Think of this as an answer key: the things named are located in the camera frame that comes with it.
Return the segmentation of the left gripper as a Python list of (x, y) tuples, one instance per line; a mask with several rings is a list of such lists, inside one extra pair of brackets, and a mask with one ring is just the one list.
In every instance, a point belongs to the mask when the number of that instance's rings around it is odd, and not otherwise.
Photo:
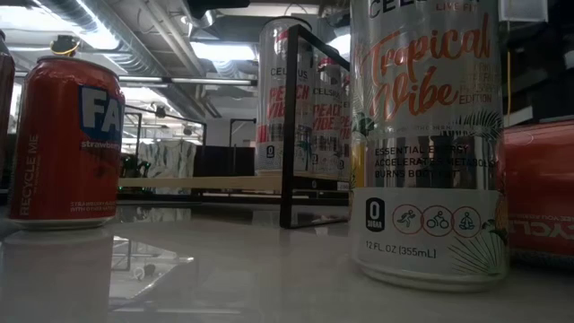
[(186, 4), (191, 16), (200, 19), (210, 10), (248, 7), (250, 0), (186, 0)]

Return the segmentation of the ceiling light panel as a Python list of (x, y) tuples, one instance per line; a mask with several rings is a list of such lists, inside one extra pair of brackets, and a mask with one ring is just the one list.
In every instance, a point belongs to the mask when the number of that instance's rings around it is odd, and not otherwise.
[(257, 55), (247, 45), (210, 44), (191, 42), (196, 56), (211, 61), (256, 60)]

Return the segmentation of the ceiling light tube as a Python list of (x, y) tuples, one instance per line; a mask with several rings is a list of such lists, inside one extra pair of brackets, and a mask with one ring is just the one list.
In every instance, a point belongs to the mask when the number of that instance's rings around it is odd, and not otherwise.
[(120, 75), (119, 81), (124, 83), (161, 83), (161, 84), (200, 84), (200, 85), (230, 85), (257, 86), (255, 79), (234, 78), (205, 78), (205, 77), (169, 77), (169, 76), (130, 76)]

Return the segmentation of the black yellow ceiling device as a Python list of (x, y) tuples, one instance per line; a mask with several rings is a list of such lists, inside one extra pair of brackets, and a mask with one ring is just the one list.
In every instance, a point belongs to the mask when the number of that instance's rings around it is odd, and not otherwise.
[(58, 35), (50, 42), (50, 51), (56, 56), (74, 57), (81, 41), (70, 35)]

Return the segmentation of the black partition panel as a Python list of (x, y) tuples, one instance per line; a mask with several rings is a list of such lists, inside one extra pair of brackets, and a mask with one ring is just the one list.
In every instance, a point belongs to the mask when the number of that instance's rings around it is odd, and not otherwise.
[(194, 158), (194, 177), (242, 177), (255, 175), (255, 149), (200, 145)]

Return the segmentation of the white plastic sheet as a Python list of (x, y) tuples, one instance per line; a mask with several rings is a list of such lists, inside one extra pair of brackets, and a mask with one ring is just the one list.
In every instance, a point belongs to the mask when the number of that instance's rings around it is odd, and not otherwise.
[(197, 146), (184, 140), (139, 145), (138, 159), (149, 162), (147, 178), (192, 178)]

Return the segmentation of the red Fanta strawberry can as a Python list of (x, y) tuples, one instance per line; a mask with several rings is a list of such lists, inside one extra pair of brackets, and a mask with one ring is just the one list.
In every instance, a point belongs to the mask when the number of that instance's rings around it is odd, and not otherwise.
[(574, 270), (574, 119), (505, 131), (511, 256)]
[(48, 56), (27, 73), (9, 220), (26, 229), (101, 226), (116, 213), (125, 97), (117, 74)]

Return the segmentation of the silver can with red print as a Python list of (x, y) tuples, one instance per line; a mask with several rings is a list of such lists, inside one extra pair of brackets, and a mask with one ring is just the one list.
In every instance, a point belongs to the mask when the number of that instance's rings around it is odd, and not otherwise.
[(15, 65), (0, 29), (0, 183), (4, 175), (5, 147), (9, 129)]

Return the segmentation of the Celsius Tropical Vibe can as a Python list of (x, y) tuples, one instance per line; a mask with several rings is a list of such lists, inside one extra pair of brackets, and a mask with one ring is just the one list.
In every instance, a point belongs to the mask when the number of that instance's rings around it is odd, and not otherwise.
[(498, 0), (352, 0), (352, 260), (481, 291), (509, 271)]

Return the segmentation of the white paper sign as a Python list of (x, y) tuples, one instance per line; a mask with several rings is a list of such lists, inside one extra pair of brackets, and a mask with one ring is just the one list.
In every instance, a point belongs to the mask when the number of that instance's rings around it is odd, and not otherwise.
[(547, 22), (547, 0), (500, 0), (500, 20), (505, 22)]

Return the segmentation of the silver ventilation duct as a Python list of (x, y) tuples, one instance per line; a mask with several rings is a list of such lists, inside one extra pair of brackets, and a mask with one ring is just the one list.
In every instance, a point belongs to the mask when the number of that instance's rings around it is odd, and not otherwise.
[(50, 16), (66, 23), (83, 41), (128, 74), (158, 72), (143, 44), (135, 38), (107, 0), (32, 0)]

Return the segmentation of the wooden shelf with black frame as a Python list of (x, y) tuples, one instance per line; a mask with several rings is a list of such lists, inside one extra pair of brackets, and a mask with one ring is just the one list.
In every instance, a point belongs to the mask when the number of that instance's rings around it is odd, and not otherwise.
[(241, 176), (241, 177), (193, 177), (193, 178), (122, 178), (119, 186), (122, 188), (192, 188), (192, 189), (230, 189), (242, 191), (273, 191), (281, 196), (276, 199), (266, 197), (266, 204), (279, 205), (279, 225), (283, 229), (299, 229), (331, 223), (346, 223), (349, 217), (345, 214), (329, 214), (323, 217), (318, 211), (300, 211), (294, 206), (310, 205), (326, 209), (329, 206), (342, 207), (348, 203), (344, 199), (295, 198), (296, 191), (315, 191), (326, 188), (339, 188), (337, 179), (314, 178), (310, 175), (298, 176), (294, 171), (296, 134), (296, 89), (297, 85), (297, 55), (299, 42), (308, 44), (333, 59), (337, 65), (348, 71), (350, 62), (342, 58), (339, 53), (320, 40), (311, 31), (300, 24), (291, 26), (287, 30), (287, 57), (286, 57), (286, 98), (285, 117), (283, 122), (283, 163), (279, 175), (272, 176)]

